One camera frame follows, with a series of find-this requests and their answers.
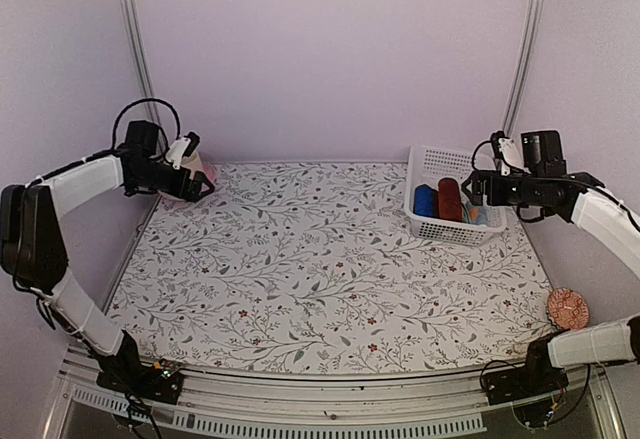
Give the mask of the blue patterned towel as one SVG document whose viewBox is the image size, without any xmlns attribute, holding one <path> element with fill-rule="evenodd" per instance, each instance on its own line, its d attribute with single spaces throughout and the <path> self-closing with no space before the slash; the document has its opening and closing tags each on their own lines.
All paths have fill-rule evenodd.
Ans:
<svg viewBox="0 0 640 439">
<path fill-rule="evenodd" d="M 472 225 L 488 226 L 489 208 L 486 206 L 478 206 L 466 201 L 462 206 L 463 219 L 466 223 Z"/>
</svg>

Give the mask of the dark red towel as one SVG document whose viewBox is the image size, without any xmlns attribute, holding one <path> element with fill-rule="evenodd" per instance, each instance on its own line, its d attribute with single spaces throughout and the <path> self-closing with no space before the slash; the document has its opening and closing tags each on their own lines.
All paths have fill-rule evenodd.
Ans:
<svg viewBox="0 0 640 439">
<path fill-rule="evenodd" d="M 462 209 L 458 182 L 453 178 L 440 179 L 438 182 L 439 218 L 452 222 L 462 222 Z"/>
</svg>

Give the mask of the white plastic basket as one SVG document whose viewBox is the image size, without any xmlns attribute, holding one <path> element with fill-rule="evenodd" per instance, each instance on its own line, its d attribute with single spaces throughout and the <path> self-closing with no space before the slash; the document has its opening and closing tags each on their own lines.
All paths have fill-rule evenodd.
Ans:
<svg viewBox="0 0 640 439">
<path fill-rule="evenodd" d="M 506 229 L 506 210 L 487 204 L 483 205 L 486 224 L 445 221 L 419 216 L 413 212 L 416 188 L 428 185 L 436 189 L 438 181 L 443 178 L 455 179 L 462 185 L 472 172 L 471 152 L 423 145 L 410 147 L 403 208 L 409 218 L 410 232 L 413 236 L 464 246 L 479 246 Z"/>
</svg>

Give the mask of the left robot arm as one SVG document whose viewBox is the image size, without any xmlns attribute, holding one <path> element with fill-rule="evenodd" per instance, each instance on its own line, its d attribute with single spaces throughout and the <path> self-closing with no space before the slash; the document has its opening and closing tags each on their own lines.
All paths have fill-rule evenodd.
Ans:
<svg viewBox="0 0 640 439">
<path fill-rule="evenodd" d="M 196 161 L 199 136 L 179 136 L 159 155 L 159 131 L 151 122 L 133 121 L 116 148 L 1 192 L 2 269 L 18 291 L 36 296 L 48 317 L 87 344 L 102 370 L 128 393 L 148 385 L 150 369 L 142 364 L 135 340 L 106 317 L 75 279 L 60 221 L 116 189 L 128 197 L 163 193 L 191 203 L 212 194 L 213 183 Z"/>
</svg>

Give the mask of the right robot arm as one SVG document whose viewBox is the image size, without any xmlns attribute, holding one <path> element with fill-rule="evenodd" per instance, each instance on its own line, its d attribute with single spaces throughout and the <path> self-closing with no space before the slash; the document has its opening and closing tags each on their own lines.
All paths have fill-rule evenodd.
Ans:
<svg viewBox="0 0 640 439">
<path fill-rule="evenodd" d="M 584 233 L 558 233 L 534 243 L 552 282 L 582 292 L 592 306 L 592 323 L 566 326 L 529 344 L 517 386 L 537 395 L 556 371 L 578 365 L 612 365 L 639 360 L 639 309 L 628 294 L 639 289 L 639 216 L 598 178 L 571 172 L 556 130 L 525 132 L 519 143 L 503 131 L 487 139 L 494 165 L 472 167 L 462 190 L 474 205 L 534 207 L 535 221 L 558 217 Z"/>
</svg>

